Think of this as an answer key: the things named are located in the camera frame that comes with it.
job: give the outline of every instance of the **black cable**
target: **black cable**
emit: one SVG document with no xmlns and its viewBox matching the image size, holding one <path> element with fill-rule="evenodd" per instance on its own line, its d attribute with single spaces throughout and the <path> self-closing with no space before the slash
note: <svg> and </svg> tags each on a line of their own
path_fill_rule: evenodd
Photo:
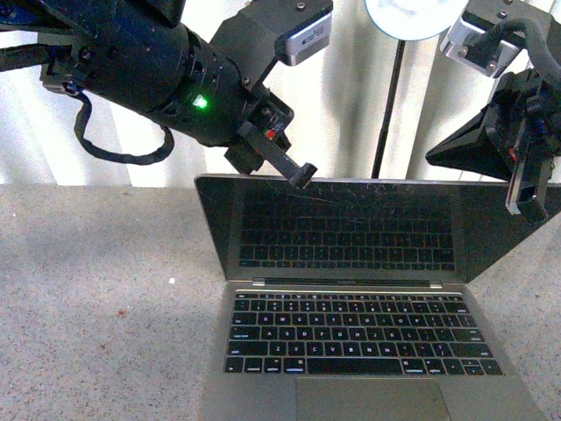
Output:
<svg viewBox="0 0 561 421">
<path fill-rule="evenodd" d="M 542 33 L 540 25 L 530 18 L 508 18 L 495 25 L 481 37 L 470 48 L 475 50 L 474 54 L 488 54 L 496 51 L 502 39 L 512 32 L 523 32 L 525 35 L 526 49 L 529 59 L 534 65 L 536 72 L 553 88 L 561 89 L 561 66 L 555 60 L 547 41 Z"/>
<path fill-rule="evenodd" d="M 372 178 L 380 177 L 380 169 L 382 160 L 384 159 L 384 151 L 386 150 L 387 135 L 389 134 L 389 124 L 392 121 L 392 113 L 394 112 L 395 94 L 397 93 L 397 83 L 400 80 L 401 63 L 403 62 L 403 53 L 405 52 L 405 41 L 400 40 L 397 43 L 395 51 L 394 70 L 392 71 L 392 80 L 389 84 L 389 92 L 387 94 L 386 110 L 384 111 L 384 120 L 378 137 L 378 145 L 376 146 L 376 155 L 374 156 L 374 165 L 372 168 Z"/>
<path fill-rule="evenodd" d="M 90 155 L 100 160 L 116 162 L 119 164 L 152 165 L 156 162 L 160 162 L 166 159 L 174 150 L 174 136 L 172 135 L 171 131 L 163 125 L 161 125 L 160 127 L 161 130 L 163 130 L 166 134 L 164 137 L 164 144 L 148 155 L 135 156 L 129 155 L 127 153 L 114 153 L 95 146 L 89 140 L 84 138 L 86 127 L 88 125 L 89 118 L 91 117 L 91 102 L 89 101 L 88 97 L 81 92 L 71 97 L 76 98 L 83 103 L 82 108 L 76 116 L 74 133 L 76 135 L 76 138 L 78 138 L 80 145 L 82 145 L 82 147 Z"/>
</svg>

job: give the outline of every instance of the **gray table surface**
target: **gray table surface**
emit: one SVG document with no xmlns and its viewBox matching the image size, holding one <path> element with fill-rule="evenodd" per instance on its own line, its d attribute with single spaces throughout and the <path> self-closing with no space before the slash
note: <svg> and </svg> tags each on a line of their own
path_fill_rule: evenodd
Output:
<svg viewBox="0 0 561 421">
<path fill-rule="evenodd" d="M 552 420 L 560 255 L 558 217 L 470 285 Z M 1 186 L 0 419 L 194 420 L 223 285 L 193 190 Z"/>
</svg>

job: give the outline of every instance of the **laptop hinge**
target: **laptop hinge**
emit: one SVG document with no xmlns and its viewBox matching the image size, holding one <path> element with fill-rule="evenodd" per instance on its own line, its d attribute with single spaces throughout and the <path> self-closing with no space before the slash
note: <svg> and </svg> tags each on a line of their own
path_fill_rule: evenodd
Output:
<svg viewBox="0 0 561 421">
<path fill-rule="evenodd" d="M 254 287 L 264 287 L 265 286 L 265 278 L 253 278 L 252 285 Z"/>
<path fill-rule="evenodd" d="M 253 278 L 252 285 L 264 287 L 269 285 L 332 285 L 346 287 L 430 287 L 442 289 L 442 283 L 420 280 L 356 280 L 356 279 L 312 279 L 312 278 Z"/>
</svg>

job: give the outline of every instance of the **green led light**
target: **green led light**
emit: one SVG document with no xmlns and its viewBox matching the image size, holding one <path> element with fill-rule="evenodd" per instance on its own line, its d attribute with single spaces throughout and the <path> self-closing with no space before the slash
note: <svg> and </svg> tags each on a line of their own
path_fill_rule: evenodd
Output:
<svg viewBox="0 0 561 421">
<path fill-rule="evenodd" d="M 205 99 L 204 96 L 197 95 L 195 101 L 193 101 L 193 105 L 199 110 L 204 110 L 209 105 L 209 102 Z"/>
</svg>

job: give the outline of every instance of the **silver laptop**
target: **silver laptop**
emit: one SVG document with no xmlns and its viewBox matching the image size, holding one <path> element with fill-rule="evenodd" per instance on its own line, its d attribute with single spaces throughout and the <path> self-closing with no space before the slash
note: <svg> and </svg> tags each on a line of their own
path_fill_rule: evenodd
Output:
<svg viewBox="0 0 561 421">
<path fill-rule="evenodd" d="M 227 280 L 198 419 L 544 419 L 465 288 L 539 227 L 506 184 L 195 185 Z"/>
</svg>

